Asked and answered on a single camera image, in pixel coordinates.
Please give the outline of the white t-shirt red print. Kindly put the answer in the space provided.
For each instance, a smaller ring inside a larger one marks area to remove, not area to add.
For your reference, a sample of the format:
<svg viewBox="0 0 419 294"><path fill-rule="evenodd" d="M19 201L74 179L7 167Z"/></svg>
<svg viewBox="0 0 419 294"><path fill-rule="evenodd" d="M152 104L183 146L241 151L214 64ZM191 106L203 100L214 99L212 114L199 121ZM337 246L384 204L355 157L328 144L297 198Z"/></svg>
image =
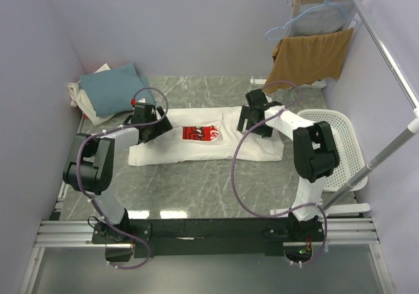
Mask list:
<svg viewBox="0 0 419 294"><path fill-rule="evenodd" d="M130 166L184 161L231 159L242 133L237 125L242 108L170 109L173 128L156 139L130 147Z"/></svg>

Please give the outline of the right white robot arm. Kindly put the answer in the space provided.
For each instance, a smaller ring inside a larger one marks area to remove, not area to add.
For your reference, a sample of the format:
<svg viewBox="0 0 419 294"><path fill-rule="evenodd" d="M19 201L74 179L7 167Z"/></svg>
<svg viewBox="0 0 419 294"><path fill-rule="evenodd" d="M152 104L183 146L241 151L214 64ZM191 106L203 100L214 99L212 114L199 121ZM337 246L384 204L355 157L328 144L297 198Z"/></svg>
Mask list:
<svg viewBox="0 0 419 294"><path fill-rule="evenodd" d="M269 102L261 89L252 90L245 97L247 105L242 107L237 126L243 137L233 159L237 158L240 147L251 133L267 138L273 131L278 131L293 142L293 162L299 185L291 207L296 219L287 225L287 233L293 240L304 240L310 234L307 221L319 213L327 178L340 164L330 124L306 120L277 101Z"/></svg>

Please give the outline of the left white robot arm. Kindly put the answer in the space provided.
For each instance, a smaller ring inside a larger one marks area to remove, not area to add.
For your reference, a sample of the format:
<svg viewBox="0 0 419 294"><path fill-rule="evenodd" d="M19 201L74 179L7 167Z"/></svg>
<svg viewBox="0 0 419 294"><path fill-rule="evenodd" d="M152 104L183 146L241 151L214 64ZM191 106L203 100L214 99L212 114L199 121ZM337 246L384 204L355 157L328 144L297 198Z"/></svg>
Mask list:
<svg viewBox="0 0 419 294"><path fill-rule="evenodd" d="M128 211L109 188L115 153L148 143L173 129L167 110L145 100L132 100L133 113L119 126L97 134L75 134L63 170L63 181L81 192L97 215L94 230L116 243L133 233Z"/></svg>

